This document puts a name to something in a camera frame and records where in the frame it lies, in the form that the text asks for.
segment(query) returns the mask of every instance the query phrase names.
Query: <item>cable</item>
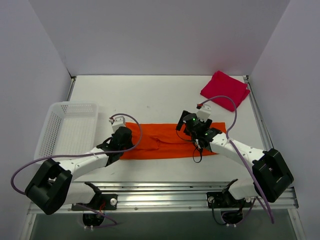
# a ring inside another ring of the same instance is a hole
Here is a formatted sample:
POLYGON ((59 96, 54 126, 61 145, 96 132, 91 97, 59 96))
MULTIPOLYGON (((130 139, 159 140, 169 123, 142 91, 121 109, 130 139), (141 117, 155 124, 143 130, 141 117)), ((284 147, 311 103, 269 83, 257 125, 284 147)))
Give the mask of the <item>cable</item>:
POLYGON ((256 197, 256 199, 257 199, 258 202, 260 203, 260 205, 261 205, 261 207, 263 208, 263 210, 265 210, 266 213, 268 213, 268 210, 266 209, 266 207, 265 207, 265 205, 262 203, 262 201, 261 201, 258 197, 256 197))
POLYGON ((211 208, 212 208, 212 216, 213 216, 213 219, 214 219, 214 221, 218 224, 218 225, 227 225, 227 223, 225 222, 225 223, 220 223, 220 222, 218 222, 217 221, 217 219, 216 219, 216 217, 215 217, 215 211, 214 211, 214 204, 213 203, 211 203, 211 208))
MULTIPOLYGON (((251 203, 251 206, 250 206, 248 212, 245 214, 245 216, 242 218, 242 220, 240 220, 239 222, 237 222, 237 223, 235 224, 236 226, 238 226, 239 224, 243 223, 243 222, 247 219, 247 217, 249 216, 252 208, 253 208, 254 205, 255 205, 255 201, 256 201, 256 199, 254 198, 253 201, 252 201, 252 203, 251 203)), ((221 217, 222 217, 223 220, 224 220, 224 215, 227 214, 227 213, 228 213, 228 212, 222 213, 221 217)))
POLYGON ((110 217, 110 216, 105 215, 105 214, 102 213, 102 212, 96 211, 96 210, 94 210, 94 209, 92 209, 92 208, 90 208, 90 207, 84 206, 84 205, 82 205, 82 204, 76 203, 76 204, 74 204, 74 205, 75 205, 75 206, 78 206, 78 207, 81 207, 81 208, 83 208, 83 209, 85 209, 85 210, 94 212, 95 214, 98 214, 98 215, 104 217, 105 219, 109 219, 110 221, 113 222, 113 223, 111 223, 111 224, 105 224, 105 225, 101 225, 101 226, 94 226, 94 227, 92 227, 92 228, 94 228, 94 229, 101 229, 101 228, 113 227, 113 226, 117 226, 117 225, 118 225, 118 223, 117 223, 116 220, 114 220, 114 219, 113 219, 112 217, 110 217))
POLYGON ((16 170, 11 179, 10 179, 10 183, 11 183, 11 186, 12 188, 18 192, 19 194, 22 194, 22 195, 26 195, 23 191, 21 191, 20 189, 18 189, 15 185, 15 177, 16 175, 21 172, 23 169, 25 169, 26 167, 32 165, 32 164, 35 164, 37 162, 40 162, 40 161, 43 161, 43 160, 47 160, 47 159, 55 159, 55 158, 82 158, 82 157, 89 157, 89 156, 93 156, 93 155, 101 155, 101 154, 117 154, 117 153, 125 153, 125 152, 128 152, 128 151, 131 151, 132 149, 136 148, 139 143, 141 142, 141 139, 142 139, 142 127, 140 125, 140 123, 131 115, 129 114, 126 114, 126 113, 117 113, 117 114, 114 114, 110 117, 110 119, 113 119, 115 116, 126 116, 126 117, 129 117, 131 118, 133 121, 135 121, 135 123, 138 125, 139 127, 139 130, 140 130, 140 138, 138 140, 138 142, 131 148, 128 148, 128 149, 125 149, 125 150, 117 150, 117 151, 100 151, 100 152, 95 152, 95 153, 86 153, 86 154, 61 154, 61 155, 52 155, 52 156, 45 156, 45 157, 41 157, 41 158, 38 158, 36 160, 33 160, 25 165, 23 165, 22 167, 20 167, 18 170, 16 170))
MULTIPOLYGON (((225 98, 225 99, 228 99, 232 102, 232 105, 234 107, 234 120, 233 120, 233 123, 231 124, 231 126, 227 129, 226 131, 226 138, 229 140, 229 131, 234 127, 234 125, 236 124, 236 120, 237 120, 237 116, 238 116, 238 113, 237 113, 237 106, 235 104, 235 102, 228 96, 224 96, 224 95, 218 95, 218 96, 213 96, 213 97, 210 97, 209 99, 201 102, 198 104, 198 106, 202 106, 203 104, 205 104, 206 102, 208 101, 211 101, 213 99, 217 99, 217 98, 225 98)), ((268 200, 266 198, 266 195, 265 193, 262 191, 262 188, 261 186, 259 185, 255 175, 253 174, 252 170, 250 169, 249 165, 247 164, 247 161, 245 160, 245 158, 242 156, 242 154, 240 153, 239 149, 237 148, 237 146, 232 142, 232 140, 229 140, 230 144, 233 146, 234 150, 236 151, 236 153, 238 154, 238 156, 240 157, 241 161, 243 162, 245 168, 247 169, 247 171, 249 172, 250 176, 252 177, 253 179, 253 182, 255 184, 255 186, 257 187, 259 193, 261 194, 261 197, 266 205, 266 208, 267 208, 267 211, 268 211, 268 214, 269 214, 269 217, 270 217, 270 220, 271 220, 271 223, 274 224, 275 223, 275 218, 274 218, 274 215, 272 213, 272 210, 271 210, 271 207, 270 207, 270 204, 268 203, 268 200)))
POLYGON ((177 130, 175 130, 175 133, 176 133, 176 135, 177 135, 180 139, 182 139, 183 141, 187 141, 187 142, 191 142, 191 143, 194 142, 194 141, 192 141, 192 140, 188 140, 188 139, 184 139, 184 138, 180 137, 177 130))
POLYGON ((224 218, 224 216, 229 215, 229 214, 235 214, 235 215, 233 216, 233 218, 231 218, 231 219, 234 219, 234 218, 237 217, 238 214, 240 214, 240 213, 243 215, 242 209, 244 208, 245 204, 246 204, 246 201, 243 201, 243 204, 239 207, 238 210, 235 210, 235 211, 225 211, 225 212, 223 212, 223 213, 221 214, 222 219, 223 219, 227 224, 234 224, 234 223, 231 223, 230 221, 228 222, 228 220, 226 220, 226 219, 224 218))
POLYGON ((202 148, 195 148, 194 149, 194 151, 193 151, 193 154, 192 154, 192 159, 193 159, 193 161, 196 163, 196 164, 198 164, 198 163, 200 163, 201 161, 202 161, 202 151, 203 151, 203 149, 202 148), (198 150, 198 152, 200 153, 200 160, 199 161, 196 161, 195 160, 195 152, 196 152, 196 150, 198 150))
POLYGON ((99 207, 99 212, 102 213, 102 209, 106 206, 106 201, 103 201, 103 203, 99 207))

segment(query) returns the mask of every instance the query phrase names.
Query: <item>black wire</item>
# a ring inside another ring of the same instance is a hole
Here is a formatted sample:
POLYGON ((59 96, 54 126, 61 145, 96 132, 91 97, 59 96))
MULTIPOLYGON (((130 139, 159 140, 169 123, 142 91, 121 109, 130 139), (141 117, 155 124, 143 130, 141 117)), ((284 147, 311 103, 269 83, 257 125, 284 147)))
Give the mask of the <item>black wire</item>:
POLYGON ((228 215, 233 215, 233 217, 230 219, 232 221, 232 219, 235 219, 239 214, 242 214, 243 217, 243 208, 245 207, 246 201, 243 201, 243 204, 239 207, 237 212, 230 212, 230 213, 226 213, 223 215, 222 219, 227 223, 227 224, 233 224, 231 223, 229 220, 226 220, 225 217, 228 217, 228 215))
POLYGON ((202 152, 203 152, 203 148, 198 148, 198 146, 193 142, 193 146, 195 147, 193 154, 192 154, 192 159, 193 161, 198 164, 202 161, 202 152), (195 161, 195 152, 196 150, 198 150, 198 152, 200 153, 200 160, 199 161, 195 161))
POLYGON ((193 151, 193 154, 192 154, 192 158, 193 158, 193 161, 196 163, 196 164, 198 164, 198 163, 200 163, 201 161, 202 161, 202 151, 203 151, 203 149, 202 148, 195 148, 194 149, 194 151, 193 151), (199 161, 196 161, 195 160, 195 152, 196 152, 196 150, 198 150, 199 151, 199 153, 200 153, 200 160, 199 161))
POLYGON ((182 139, 182 140, 184 140, 184 141, 187 141, 187 142, 194 143, 194 141, 192 141, 192 140, 188 140, 188 139, 184 139, 184 138, 180 137, 177 130, 175 130, 175 133, 176 133, 176 135, 177 135, 180 139, 182 139))
POLYGON ((218 224, 218 225, 221 225, 221 226, 224 226, 224 225, 227 225, 227 223, 220 223, 217 221, 216 217, 215 217, 215 211, 214 211, 214 203, 212 202, 211 203, 211 208, 212 208, 212 216, 213 216, 213 219, 214 221, 218 224))

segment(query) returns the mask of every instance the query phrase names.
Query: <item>screw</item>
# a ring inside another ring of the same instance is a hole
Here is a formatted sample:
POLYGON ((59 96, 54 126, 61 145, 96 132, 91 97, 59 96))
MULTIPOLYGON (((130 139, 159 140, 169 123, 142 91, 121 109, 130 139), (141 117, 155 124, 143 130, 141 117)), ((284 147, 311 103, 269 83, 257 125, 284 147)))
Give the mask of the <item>screw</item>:
POLYGON ((208 197, 208 203, 214 203, 215 198, 213 196, 208 197))
POLYGON ((111 198, 111 200, 110 200, 110 205, 111 206, 115 206, 116 204, 117 204, 117 199, 115 199, 115 198, 111 198))

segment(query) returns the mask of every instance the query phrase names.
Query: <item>red cloth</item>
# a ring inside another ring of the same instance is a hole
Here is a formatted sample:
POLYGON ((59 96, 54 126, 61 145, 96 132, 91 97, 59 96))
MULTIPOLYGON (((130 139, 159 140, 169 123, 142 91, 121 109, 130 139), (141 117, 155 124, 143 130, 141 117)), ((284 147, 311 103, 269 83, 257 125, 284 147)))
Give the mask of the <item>red cloth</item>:
MULTIPOLYGON (((140 137, 138 125, 126 122, 125 126, 132 130, 132 142, 136 143, 140 137)), ((189 136, 182 131, 179 132, 181 138, 177 136, 176 126, 176 123, 142 123, 143 134, 140 144, 135 149, 125 152, 121 159, 177 159, 192 157, 193 155, 199 157, 200 154, 195 151, 195 146, 191 142, 181 139, 190 139, 189 136)), ((224 122, 213 122, 210 127, 226 132, 224 122)), ((206 149, 202 152, 203 156, 213 154, 216 153, 206 149)))
MULTIPOLYGON (((201 90, 200 94, 207 99, 218 95, 227 96, 231 98, 236 107, 238 107, 249 93, 250 90, 247 89, 247 84, 229 77, 222 71, 217 71, 207 85, 201 90)), ((226 98, 219 97, 212 101, 231 112, 235 111, 232 102, 226 98)))

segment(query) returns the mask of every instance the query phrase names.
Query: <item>orange cloth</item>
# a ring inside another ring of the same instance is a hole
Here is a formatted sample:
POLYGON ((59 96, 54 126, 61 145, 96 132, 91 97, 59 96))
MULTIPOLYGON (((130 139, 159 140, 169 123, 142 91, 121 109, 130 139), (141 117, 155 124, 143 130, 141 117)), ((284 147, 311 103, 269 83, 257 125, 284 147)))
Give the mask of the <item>orange cloth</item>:
MULTIPOLYGON (((126 127, 132 130, 132 142, 137 143, 140 137, 139 127, 135 123, 127 122, 126 127)), ((123 154, 121 159, 176 159, 192 157, 195 150, 191 142, 180 139, 176 134, 176 126, 174 123, 161 124, 141 124, 142 139, 140 144, 133 150, 123 154)), ((224 122, 214 122, 211 128, 219 129, 226 132, 226 124, 224 122)), ((190 137, 182 131, 178 131, 181 138, 190 140, 190 137)), ((214 155, 216 153, 209 152, 204 149, 203 156, 214 155)), ((195 157, 199 157, 198 151, 194 153, 195 157)))

